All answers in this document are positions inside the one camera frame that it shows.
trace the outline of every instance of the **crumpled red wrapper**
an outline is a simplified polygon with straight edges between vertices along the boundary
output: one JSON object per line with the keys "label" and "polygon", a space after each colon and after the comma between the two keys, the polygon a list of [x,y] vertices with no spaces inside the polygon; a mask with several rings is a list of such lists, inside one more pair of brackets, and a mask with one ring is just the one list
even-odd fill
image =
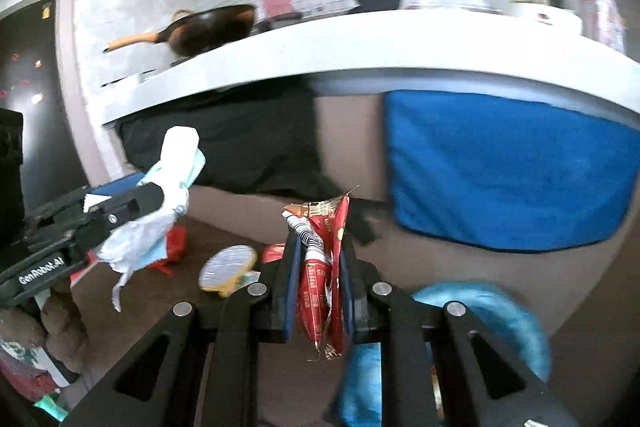
{"label": "crumpled red wrapper", "polygon": [[328,359],[344,350],[340,301],[340,250],[349,197],[289,204],[282,215],[306,246],[298,292],[298,315],[306,336]]}

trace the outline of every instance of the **wok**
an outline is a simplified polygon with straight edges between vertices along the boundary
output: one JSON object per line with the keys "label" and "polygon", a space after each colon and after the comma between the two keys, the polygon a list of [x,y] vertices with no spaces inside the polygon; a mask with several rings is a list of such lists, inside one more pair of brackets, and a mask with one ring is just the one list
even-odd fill
{"label": "wok", "polygon": [[198,13],[178,10],[174,13],[174,19],[180,13],[189,15],[174,20],[161,32],[141,33],[109,42],[103,53],[138,42],[167,42],[175,54],[193,57],[228,42],[244,39],[249,35],[255,20],[255,7],[251,4],[223,6]]}

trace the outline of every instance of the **metal screw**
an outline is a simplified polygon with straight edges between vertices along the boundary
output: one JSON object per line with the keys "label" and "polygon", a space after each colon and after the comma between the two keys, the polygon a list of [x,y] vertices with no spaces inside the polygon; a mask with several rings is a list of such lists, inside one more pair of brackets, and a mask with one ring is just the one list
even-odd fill
{"label": "metal screw", "polygon": [[466,308],[462,302],[450,302],[447,304],[447,312],[454,317],[462,317],[466,313]]}
{"label": "metal screw", "polygon": [[246,290],[249,292],[249,295],[258,297],[267,293],[267,286],[265,286],[261,282],[254,282],[253,284],[250,284]]}
{"label": "metal screw", "polygon": [[191,313],[193,306],[188,302],[178,302],[174,306],[174,315],[177,317],[185,317]]}
{"label": "metal screw", "polygon": [[376,295],[389,295],[391,289],[391,285],[386,282],[376,282],[373,285],[373,293]]}

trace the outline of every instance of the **pan handle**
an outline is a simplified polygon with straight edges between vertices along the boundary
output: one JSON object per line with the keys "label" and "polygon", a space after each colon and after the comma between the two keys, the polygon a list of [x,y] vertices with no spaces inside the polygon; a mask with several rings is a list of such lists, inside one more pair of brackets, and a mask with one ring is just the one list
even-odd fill
{"label": "pan handle", "polygon": [[156,42],[160,42],[160,35],[158,33],[140,33],[138,35],[130,35],[129,37],[121,37],[109,42],[102,52],[109,53],[114,50],[119,50],[124,46],[129,46],[130,44],[137,44],[138,42],[151,42],[152,44],[156,44]]}
{"label": "pan handle", "polygon": [[185,14],[185,15],[193,15],[195,12],[193,10],[185,10],[184,8],[181,8],[179,10],[176,10],[174,12],[174,15],[171,17],[171,22],[175,22],[178,20],[178,15],[181,14]]}

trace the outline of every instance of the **white countertop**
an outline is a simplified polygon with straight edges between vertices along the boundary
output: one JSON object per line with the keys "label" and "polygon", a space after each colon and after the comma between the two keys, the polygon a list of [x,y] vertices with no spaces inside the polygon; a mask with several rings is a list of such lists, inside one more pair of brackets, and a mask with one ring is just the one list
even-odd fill
{"label": "white countertop", "polygon": [[524,78],[587,93],[640,114],[640,64],[625,55],[537,22],[425,9],[327,18],[233,42],[133,87],[114,84],[102,104],[101,122],[266,78],[385,68]]}

